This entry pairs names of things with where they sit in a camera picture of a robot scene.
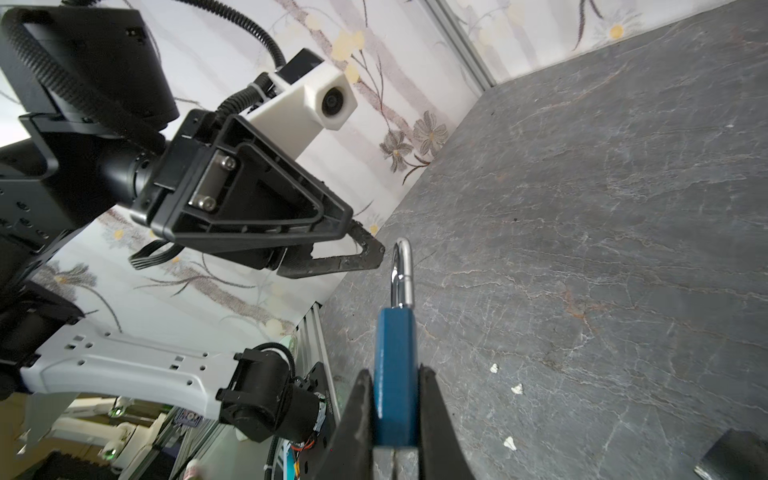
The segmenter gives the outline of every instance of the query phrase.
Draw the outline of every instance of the blue padlock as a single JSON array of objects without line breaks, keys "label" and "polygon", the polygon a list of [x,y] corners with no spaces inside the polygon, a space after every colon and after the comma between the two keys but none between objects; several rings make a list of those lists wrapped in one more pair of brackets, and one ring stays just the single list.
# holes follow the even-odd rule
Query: blue padlock
[{"label": "blue padlock", "polygon": [[376,328],[373,441],[378,446],[418,445],[419,365],[413,316],[413,258],[405,238],[392,258],[392,306],[382,309]]}]

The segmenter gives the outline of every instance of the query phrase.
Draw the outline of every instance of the white debris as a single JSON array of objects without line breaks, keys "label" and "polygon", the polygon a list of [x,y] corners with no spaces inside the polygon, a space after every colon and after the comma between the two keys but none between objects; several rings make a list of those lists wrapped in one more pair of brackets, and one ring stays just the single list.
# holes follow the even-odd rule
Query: white debris
[{"label": "white debris", "polygon": [[507,439],[504,441],[504,446],[512,450],[513,452],[518,449],[515,446],[515,440],[513,440],[512,437],[507,437]]}]

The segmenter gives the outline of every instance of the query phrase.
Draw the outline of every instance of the blue padlock body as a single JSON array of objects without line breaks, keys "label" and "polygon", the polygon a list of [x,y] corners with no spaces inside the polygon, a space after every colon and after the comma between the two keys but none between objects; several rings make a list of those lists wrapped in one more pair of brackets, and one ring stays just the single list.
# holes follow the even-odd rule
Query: blue padlock body
[{"label": "blue padlock body", "polygon": [[386,308],[379,314],[373,395],[374,444],[417,446],[419,366],[416,321],[409,308]]}]

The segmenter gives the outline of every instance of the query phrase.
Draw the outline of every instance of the camera lens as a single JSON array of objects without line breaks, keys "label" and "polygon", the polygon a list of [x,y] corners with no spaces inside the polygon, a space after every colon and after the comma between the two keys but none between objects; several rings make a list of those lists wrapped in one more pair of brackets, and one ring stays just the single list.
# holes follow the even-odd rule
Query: camera lens
[{"label": "camera lens", "polygon": [[341,107],[343,106],[344,94],[341,93],[341,90],[335,87],[328,90],[325,98],[323,99],[323,113],[327,117],[332,117],[333,115],[339,113],[341,111]]}]

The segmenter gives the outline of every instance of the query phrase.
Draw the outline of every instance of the wallpaper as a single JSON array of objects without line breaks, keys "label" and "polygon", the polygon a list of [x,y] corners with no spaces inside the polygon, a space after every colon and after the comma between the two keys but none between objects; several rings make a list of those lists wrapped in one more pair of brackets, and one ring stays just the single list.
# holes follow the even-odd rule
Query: wallpaper
[{"label": "wallpaper", "polygon": [[497,82],[732,0],[445,0]]},{"label": "wallpaper", "polygon": [[[18,2],[55,5],[57,2]],[[376,234],[477,100],[467,75],[418,2],[402,0],[226,0],[277,40],[286,58],[310,48],[342,70],[358,108],[340,131],[324,131],[299,163],[341,196]],[[170,0],[110,0],[137,8],[149,25],[181,111],[215,110],[272,61],[245,31]],[[0,142],[27,137],[24,113],[0,83]],[[88,321],[188,348],[239,350],[288,333],[342,274],[301,280],[252,270],[191,249],[161,266],[132,270],[127,258],[154,235],[115,207],[35,277],[76,302]],[[314,256],[355,253],[351,240]]]}]

